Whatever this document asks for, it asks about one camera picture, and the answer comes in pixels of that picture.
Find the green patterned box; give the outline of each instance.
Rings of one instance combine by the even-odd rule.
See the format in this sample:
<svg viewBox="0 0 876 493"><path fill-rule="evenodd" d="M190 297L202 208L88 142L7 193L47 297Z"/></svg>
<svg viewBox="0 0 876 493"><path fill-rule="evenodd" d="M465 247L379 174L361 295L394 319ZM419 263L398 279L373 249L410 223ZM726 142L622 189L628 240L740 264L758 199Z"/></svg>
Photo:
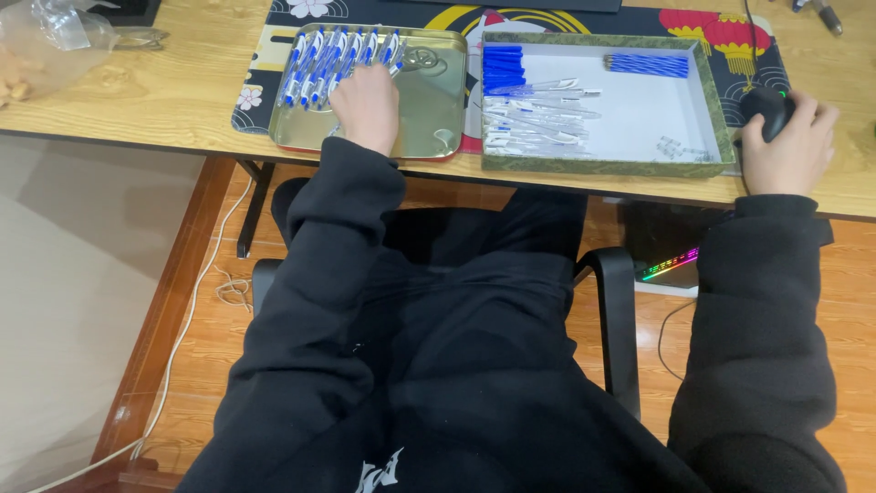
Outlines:
<svg viewBox="0 0 876 493"><path fill-rule="evenodd" d="M736 162L715 81L696 39L485 32L484 46L523 46L528 82L575 76L579 87L605 86L592 100L596 107L588 106L603 115L587 124L587 152L595 158L491 154L484 145L483 169L707 178ZM613 53L685 56L696 70L688 79L609 72L602 58ZM481 126L485 143L487 125ZM678 145L672 152L660 150L662 138Z"/></svg>

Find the computer mouse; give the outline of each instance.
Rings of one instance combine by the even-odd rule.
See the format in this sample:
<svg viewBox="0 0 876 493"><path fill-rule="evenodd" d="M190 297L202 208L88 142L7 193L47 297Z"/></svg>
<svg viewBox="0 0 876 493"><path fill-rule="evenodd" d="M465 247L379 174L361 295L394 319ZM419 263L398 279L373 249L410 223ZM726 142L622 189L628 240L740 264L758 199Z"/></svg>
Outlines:
<svg viewBox="0 0 876 493"><path fill-rule="evenodd" d="M796 109L793 99L773 88L753 89L742 98L740 105L746 123L758 113L764 116L764 142L772 142L779 135Z"/></svg>

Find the hand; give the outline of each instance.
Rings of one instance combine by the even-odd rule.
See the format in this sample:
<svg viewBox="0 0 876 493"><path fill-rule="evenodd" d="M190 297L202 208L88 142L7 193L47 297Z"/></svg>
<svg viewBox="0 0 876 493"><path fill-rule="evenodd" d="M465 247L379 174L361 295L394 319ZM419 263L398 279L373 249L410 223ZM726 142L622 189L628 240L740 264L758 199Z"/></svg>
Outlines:
<svg viewBox="0 0 876 493"><path fill-rule="evenodd" d="M751 195L807 196L833 157L833 125L839 110L805 92L792 91L788 96L797 109L772 142L763 140L762 115L755 115L742 129L742 175Z"/></svg>
<svg viewBox="0 0 876 493"><path fill-rule="evenodd" d="M399 135L399 90L386 67L356 67L330 102L347 140L389 157Z"/></svg>

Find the red lantern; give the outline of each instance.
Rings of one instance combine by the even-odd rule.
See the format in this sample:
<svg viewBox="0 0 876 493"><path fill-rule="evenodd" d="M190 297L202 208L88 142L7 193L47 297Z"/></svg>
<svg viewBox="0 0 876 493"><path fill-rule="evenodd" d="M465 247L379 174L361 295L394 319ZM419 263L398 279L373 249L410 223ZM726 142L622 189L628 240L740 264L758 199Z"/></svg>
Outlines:
<svg viewBox="0 0 876 493"><path fill-rule="evenodd" d="M675 11L663 9L660 11L660 23L670 34L684 39L699 39L706 54L711 56L711 44L703 34L703 28L718 19L717 12Z"/></svg>
<svg viewBox="0 0 876 493"><path fill-rule="evenodd" d="M761 56L773 41L759 25L754 26L758 42L757 56ZM748 81L746 91L753 89L754 56L752 55L752 26L742 16L724 14L703 29L706 39L724 54L733 74L744 74Z"/></svg>

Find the wooden desk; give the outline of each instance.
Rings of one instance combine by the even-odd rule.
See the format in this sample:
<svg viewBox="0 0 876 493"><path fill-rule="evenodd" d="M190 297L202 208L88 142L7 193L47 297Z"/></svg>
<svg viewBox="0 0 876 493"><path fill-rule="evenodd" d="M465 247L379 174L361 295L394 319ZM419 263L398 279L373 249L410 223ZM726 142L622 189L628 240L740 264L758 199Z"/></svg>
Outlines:
<svg viewBox="0 0 876 493"><path fill-rule="evenodd" d="M115 52L78 84L0 111L0 132L48 139L227 154L264 161L313 160L278 150L265 136L231 128L234 101L258 43L271 0L164 0L155 26L172 35L160 52ZM741 0L626 0L625 5L744 11ZM833 217L876 218L876 8L837 2L845 35L833 38L816 14L794 14L787 0L751 0L773 26L791 82L843 111L837 156L813 197ZM743 193L738 178L484 172L480 158L407 161L410 175L531 183L672 202L727 204Z"/></svg>

